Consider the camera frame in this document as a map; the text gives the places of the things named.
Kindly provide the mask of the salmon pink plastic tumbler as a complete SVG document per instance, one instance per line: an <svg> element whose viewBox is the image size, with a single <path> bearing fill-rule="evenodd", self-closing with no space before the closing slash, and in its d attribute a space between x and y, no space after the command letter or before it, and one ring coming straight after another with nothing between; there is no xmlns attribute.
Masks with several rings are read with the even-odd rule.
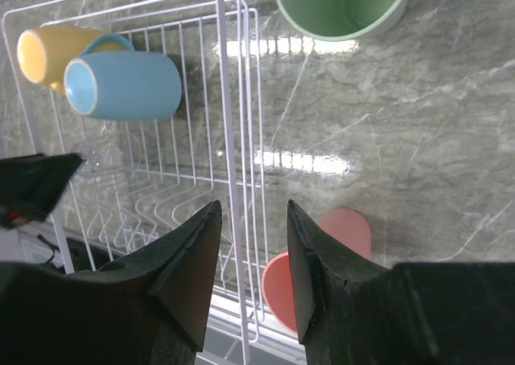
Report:
<svg viewBox="0 0 515 365"><path fill-rule="evenodd" d="M317 222L319 227L346 247L371 259L372 231L359 212L340 207L332 209ZM287 250L273 257L262 274L265 302L278 322L297 333L290 265Z"/></svg>

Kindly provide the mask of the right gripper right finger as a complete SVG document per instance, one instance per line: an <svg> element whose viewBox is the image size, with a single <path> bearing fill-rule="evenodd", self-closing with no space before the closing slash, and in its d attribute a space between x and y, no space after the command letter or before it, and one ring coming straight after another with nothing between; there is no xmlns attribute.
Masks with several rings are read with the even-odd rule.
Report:
<svg viewBox="0 0 515 365"><path fill-rule="evenodd" d="M287 206L298 340L309 364L511 364L511 262L387 269Z"/></svg>

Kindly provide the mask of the clear faceted drinking glass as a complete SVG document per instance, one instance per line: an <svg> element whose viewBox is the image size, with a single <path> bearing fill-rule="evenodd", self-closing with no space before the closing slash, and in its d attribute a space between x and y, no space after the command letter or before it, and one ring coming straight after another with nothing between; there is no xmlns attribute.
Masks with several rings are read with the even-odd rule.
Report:
<svg viewBox="0 0 515 365"><path fill-rule="evenodd" d="M123 167L122 151L107 137L77 142L72 147L72 152L83 159L77 173L84 178L115 173Z"/></svg>

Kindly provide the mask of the yellow ceramic mug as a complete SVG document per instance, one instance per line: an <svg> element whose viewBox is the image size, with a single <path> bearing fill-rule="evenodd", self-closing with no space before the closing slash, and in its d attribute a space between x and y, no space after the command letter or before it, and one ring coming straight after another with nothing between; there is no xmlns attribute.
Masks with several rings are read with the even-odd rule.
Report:
<svg viewBox="0 0 515 365"><path fill-rule="evenodd" d="M25 30L16 47L22 74L31 83L64 95L64 70L68 62L103 34L106 31L70 25Z"/></svg>

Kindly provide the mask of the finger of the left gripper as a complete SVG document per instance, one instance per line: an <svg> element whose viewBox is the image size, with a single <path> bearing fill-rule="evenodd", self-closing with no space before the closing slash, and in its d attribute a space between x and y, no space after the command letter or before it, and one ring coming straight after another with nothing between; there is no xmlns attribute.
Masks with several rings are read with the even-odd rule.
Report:
<svg viewBox="0 0 515 365"><path fill-rule="evenodd" d="M2 159L1 227L45 221L83 162L78 153Z"/></svg>

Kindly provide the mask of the light blue ceramic mug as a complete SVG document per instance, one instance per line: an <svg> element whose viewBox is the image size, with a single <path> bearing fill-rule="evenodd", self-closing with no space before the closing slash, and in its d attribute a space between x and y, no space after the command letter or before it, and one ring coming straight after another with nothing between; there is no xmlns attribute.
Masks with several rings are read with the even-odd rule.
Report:
<svg viewBox="0 0 515 365"><path fill-rule="evenodd" d="M69 61L64 90L82 116L151 121L174 114L182 98L182 81L167 55L137 51L128 39L108 33Z"/></svg>

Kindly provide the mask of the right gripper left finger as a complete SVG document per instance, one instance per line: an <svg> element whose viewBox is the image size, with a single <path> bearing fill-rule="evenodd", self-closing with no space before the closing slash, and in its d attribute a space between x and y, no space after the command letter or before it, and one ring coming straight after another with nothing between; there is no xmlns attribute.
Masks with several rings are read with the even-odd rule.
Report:
<svg viewBox="0 0 515 365"><path fill-rule="evenodd" d="M220 248L212 201L96 271L1 265L4 364L192 364L202 351Z"/></svg>

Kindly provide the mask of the green plastic tumbler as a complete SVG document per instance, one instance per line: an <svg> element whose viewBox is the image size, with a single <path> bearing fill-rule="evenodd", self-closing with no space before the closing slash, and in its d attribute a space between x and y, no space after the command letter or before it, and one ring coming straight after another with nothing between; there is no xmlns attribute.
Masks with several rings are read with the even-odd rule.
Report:
<svg viewBox="0 0 515 365"><path fill-rule="evenodd" d="M276 0L286 20L314 39L341 42L383 34L402 18L408 0Z"/></svg>

